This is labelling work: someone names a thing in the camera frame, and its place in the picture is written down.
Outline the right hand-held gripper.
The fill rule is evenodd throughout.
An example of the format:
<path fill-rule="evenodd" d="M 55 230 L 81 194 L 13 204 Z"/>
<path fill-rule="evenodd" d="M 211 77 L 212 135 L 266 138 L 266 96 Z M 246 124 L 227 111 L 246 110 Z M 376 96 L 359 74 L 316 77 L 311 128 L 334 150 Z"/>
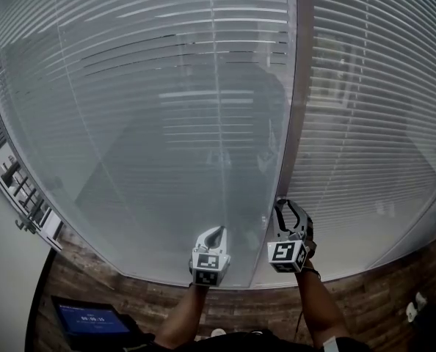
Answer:
<path fill-rule="evenodd" d="M 297 223 L 288 231 L 283 217 L 283 208 L 288 205 Z M 310 251 L 306 241 L 313 240 L 313 222 L 304 209 L 292 200 L 278 198 L 273 206 L 273 230 L 277 239 L 267 243 L 268 262 L 278 273 L 298 274 L 302 271 Z"/>

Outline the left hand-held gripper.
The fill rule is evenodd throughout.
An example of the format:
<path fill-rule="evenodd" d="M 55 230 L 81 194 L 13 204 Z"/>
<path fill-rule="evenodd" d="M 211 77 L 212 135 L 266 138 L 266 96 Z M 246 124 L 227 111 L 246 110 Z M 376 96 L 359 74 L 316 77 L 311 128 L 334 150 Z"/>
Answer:
<path fill-rule="evenodd" d="M 225 226 L 213 227 L 199 235 L 189 264 L 194 285 L 220 286 L 230 266 L 227 243 Z"/>

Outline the person's right hand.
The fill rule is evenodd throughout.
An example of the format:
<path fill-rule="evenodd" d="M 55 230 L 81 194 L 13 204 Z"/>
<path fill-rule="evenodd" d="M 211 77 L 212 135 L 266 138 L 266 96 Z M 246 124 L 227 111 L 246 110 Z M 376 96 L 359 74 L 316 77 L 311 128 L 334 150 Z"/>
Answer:
<path fill-rule="evenodd" d="M 305 239 L 305 249 L 307 251 L 307 257 L 305 260 L 305 264 L 309 265 L 310 260 L 313 258 L 316 252 L 317 244 L 314 241 L 314 236 L 312 232 L 308 232 Z"/>

